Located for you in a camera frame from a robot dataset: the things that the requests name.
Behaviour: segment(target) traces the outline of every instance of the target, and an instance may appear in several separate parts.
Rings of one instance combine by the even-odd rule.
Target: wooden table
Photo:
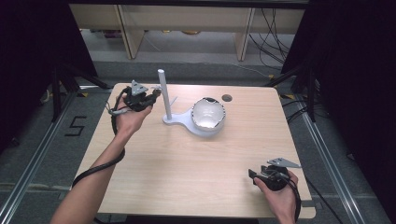
[[[109,97],[129,83],[117,84]],[[146,87],[156,84],[143,84]],[[223,103],[223,129],[211,138],[190,133],[180,125],[163,123],[165,108],[159,97],[143,127],[126,146],[117,164],[99,213],[189,216],[273,217],[248,169],[260,171],[267,160],[282,157],[299,163],[282,106],[275,89],[231,86],[168,85],[172,113],[184,113],[203,97]],[[233,97],[231,102],[222,95]],[[104,110],[78,169],[87,170],[114,134]],[[312,201],[302,169],[299,177],[303,201]],[[314,207],[303,207],[300,218],[315,216]]]

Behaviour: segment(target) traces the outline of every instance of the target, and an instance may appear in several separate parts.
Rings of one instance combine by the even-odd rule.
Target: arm
[[[289,171],[290,179],[298,184],[297,176]],[[265,198],[270,204],[271,211],[281,224],[294,224],[294,214],[296,201],[294,192],[289,185],[279,191],[271,191],[259,178],[254,178],[254,182],[264,193]]]
[[[120,100],[120,107],[125,106]],[[151,112],[148,106],[141,112],[130,111],[117,116],[118,133],[92,167],[116,159]],[[51,223],[92,223],[105,196],[115,165],[81,179],[66,195],[52,217]]]

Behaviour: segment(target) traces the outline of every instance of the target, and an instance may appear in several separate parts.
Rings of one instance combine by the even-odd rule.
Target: white pole
[[[160,78],[161,91],[163,92],[163,102],[165,103],[166,118],[172,119],[171,106],[169,104],[168,89],[166,89],[165,72],[158,69],[158,77]]]

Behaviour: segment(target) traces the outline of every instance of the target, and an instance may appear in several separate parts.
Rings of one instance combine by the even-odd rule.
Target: bowl
[[[225,109],[219,101],[205,97],[194,104],[191,118],[197,129],[217,132],[224,126]]]

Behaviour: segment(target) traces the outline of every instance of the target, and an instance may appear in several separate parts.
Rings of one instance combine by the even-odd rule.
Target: white stand
[[[163,94],[163,102],[165,104],[166,115],[163,116],[163,122],[167,125],[183,125],[186,127],[191,133],[196,134],[201,137],[211,137],[217,134],[221,129],[218,129],[213,132],[205,132],[198,129],[191,117],[191,109],[187,110],[183,114],[172,114],[171,106],[169,104],[169,96],[168,89],[166,88],[166,80],[165,80],[165,72],[162,69],[158,70],[158,76],[160,78],[161,90]]]

